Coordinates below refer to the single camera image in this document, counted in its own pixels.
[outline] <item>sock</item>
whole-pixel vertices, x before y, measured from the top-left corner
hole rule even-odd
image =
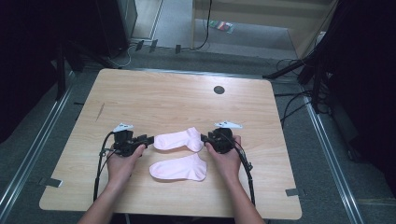
[[[160,150],[175,147],[188,147],[191,151],[198,152],[204,146],[201,134],[194,128],[179,133],[165,133],[154,137],[154,146]]]
[[[206,177],[206,162],[194,153],[179,159],[156,162],[149,167],[149,173],[159,179],[202,181]]]

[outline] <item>black tape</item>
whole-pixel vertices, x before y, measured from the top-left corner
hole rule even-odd
[[[155,48],[157,47],[157,42],[158,42],[158,39],[153,40],[153,41],[151,42],[151,46],[149,47],[149,52],[150,52],[150,53],[152,53],[152,52],[155,51]]]
[[[176,45],[176,54],[181,52],[181,45]]]
[[[306,195],[304,189],[302,189],[302,190],[299,190],[299,189],[286,189],[285,191],[286,191],[286,195],[288,195],[288,197],[296,196],[296,195],[301,197],[301,196],[305,196]]]
[[[134,51],[141,50],[141,49],[143,48],[143,43],[144,43],[144,42],[145,42],[145,41],[142,40],[142,41],[140,41],[139,43],[137,43],[136,49],[135,49]]]
[[[51,186],[54,188],[59,188],[62,185],[62,183],[63,183],[62,180],[46,178],[46,177],[42,177],[40,181],[38,181],[38,185]]]

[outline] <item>person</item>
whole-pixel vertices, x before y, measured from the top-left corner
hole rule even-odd
[[[241,137],[234,135],[233,139],[241,145]],[[248,195],[239,181],[239,168],[241,161],[235,150],[225,154],[219,154],[210,145],[205,144],[207,151],[216,163],[216,167],[224,181],[231,197],[233,207],[233,218],[236,224],[240,223],[264,223],[264,220],[251,203]],[[139,146],[134,154],[130,157],[121,157],[118,155],[108,156],[107,170],[108,182],[105,189],[83,215],[78,224],[85,223],[108,223],[113,215],[113,209],[118,198],[123,193],[137,159],[143,154],[144,145]]]

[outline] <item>table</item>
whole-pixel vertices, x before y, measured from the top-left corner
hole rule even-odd
[[[223,94],[214,88],[221,86]],[[92,204],[98,155],[106,135],[121,122],[133,124],[134,136],[175,133],[195,127],[207,135],[215,122],[228,120],[244,126],[233,133],[254,166],[257,209],[262,217],[298,219],[302,210],[295,189],[286,143],[279,122],[271,83],[262,79],[187,75],[104,69],[95,80],[52,178],[60,188],[46,187],[40,200],[45,210],[86,211]],[[113,139],[107,141],[110,147]],[[161,152],[150,145],[138,160],[131,181],[115,208],[117,213],[193,217],[232,217],[228,192],[204,147],[199,157],[207,162],[206,178],[159,181],[149,167],[191,155],[186,147]],[[248,194],[248,179],[240,170]],[[99,192],[107,181],[101,175]]]
[[[297,57],[302,59],[326,31],[338,0],[213,0],[210,20],[288,28]],[[191,48],[195,19],[207,20],[209,0],[193,0]]]

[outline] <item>wooden tabletop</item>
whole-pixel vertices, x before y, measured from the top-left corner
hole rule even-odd
[[[221,86],[225,92],[216,94]],[[99,151],[106,135],[118,124],[133,124],[134,136],[175,133],[195,127],[207,135],[215,122],[243,125],[233,129],[252,163],[256,206],[262,217],[298,219],[302,210],[295,189],[285,139],[271,83],[260,79],[102,70],[78,117],[64,152],[52,174],[60,188],[46,187],[40,207],[45,210],[86,211],[92,204]],[[112,137],[107,147],[114,142]],[[193,217],[232,217],[227,190],[204,147],[199,157],[207,162],[206,178],[159,181],[149,167],[193,154],[186,147],[162,152],[150,145],[139,158],[133,176],[116,207],[118,213]],[[240,180],[248,191],[241,166]],[[99,192],[107,182],[101,175]]]

